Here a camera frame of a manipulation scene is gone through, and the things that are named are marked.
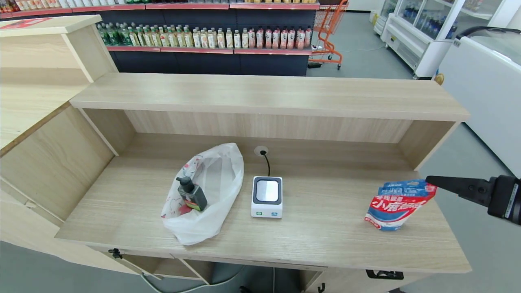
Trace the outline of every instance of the robotic arm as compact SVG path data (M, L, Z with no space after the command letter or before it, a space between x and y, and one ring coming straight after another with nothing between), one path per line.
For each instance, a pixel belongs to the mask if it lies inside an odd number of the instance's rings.
M427 176L426 182L488 207L488 214L521 225L521 180L513 176L477 178Z

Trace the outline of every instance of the black pump dispenser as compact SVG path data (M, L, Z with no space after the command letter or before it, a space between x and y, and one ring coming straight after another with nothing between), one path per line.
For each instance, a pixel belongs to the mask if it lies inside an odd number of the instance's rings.
M186 176L186 177L177 177L176 180L179 181L179 183L181 184L181 186L183 187L183 190L185 192L190 193L195 188L195 185L192 182L192 178L190 178L188 176Z

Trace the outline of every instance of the pink bottle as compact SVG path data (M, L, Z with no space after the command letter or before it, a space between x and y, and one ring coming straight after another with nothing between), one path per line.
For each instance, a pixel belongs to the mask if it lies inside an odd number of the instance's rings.
M285 49L288 45L288 30L284 28L280 33L280 48Z
M253 28L248 31L248 48L255 48L255 30Z
M291 29L288 32L288 49L295 48L295 30Z
M280 43L280 30L279 30L279 28L274 30L272 35L273 35L273 43L271 44L271 47L273 49L278 49L279 48L279 43Z
M271 30L268 28L266 30L266 49L271 49L271 38L272 38Z
M299 29L299 32L296 35L296 48L299 50L304 49L304 40L306 38L306 34L303 30Z
M257 30L257 49L262 49L264 46L264 30L259 27Z
M307 27L307 30L306 30L305 36L304 36L304 47L305 48L311 46L311 34L312 33L313 33L313 31L311 30L311 27Z

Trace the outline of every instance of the red shelf edge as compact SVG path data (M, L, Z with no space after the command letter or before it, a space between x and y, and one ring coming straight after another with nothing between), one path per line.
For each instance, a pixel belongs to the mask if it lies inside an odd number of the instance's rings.
M312 51L310 49L298 50L298 49L235 49L234 54L256 54L256 55L303 55L311 56Z
M233 49L205 49L205 48L180 48L180 47L161 47L161 52L177 53L202 53L202 54L233 54Z
M105 6L75 7L72 12L107 11L107 10L145 10L145 4L119 4Z
M63 13L72 13L72 9L71 8L35 9L35 10L13 12L12 15L13 15L13 17L20 17L20 16L46 15L46 14L63 14Z
M173 3L173 4L146 4L146 9L230 9L228 3Z
M11 12L0 13L0 19L6 19L6 18L11 18L11 17L13 17L13 14Z
M230 3L230 9L318 10L320 3Z
M160 52L159 47L107 46L108 51L116 52Z

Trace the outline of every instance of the gray floor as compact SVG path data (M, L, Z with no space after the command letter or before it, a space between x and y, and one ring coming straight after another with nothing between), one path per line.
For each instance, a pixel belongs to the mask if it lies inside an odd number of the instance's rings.
M397 78L412 77L410 69L373 34L367 14L346 14L332 40L343 51L341 70L336 65L310 69L309 76ZM489 178L508 174L488 149L465 126L460 126L420 170L423 176L444 175ZM440 205L473 271L468 274L435 275L404 288L408 293L438 292L519 292L519 248L521 229L490 217L486 209L463 201L448 192L439 192ZM226 279L240 266L218 264L214 282ZM290 270L277 270L277 292L297 292ZM236 279L221 287L196 293L238 292L247 285L254 293L271 292L270 268L246 267ZM164 279L160 289L177 291L199 284L195 281ZM1 242L0 292L52 293L137 293L153 292L138 277L65 262L51 255Z

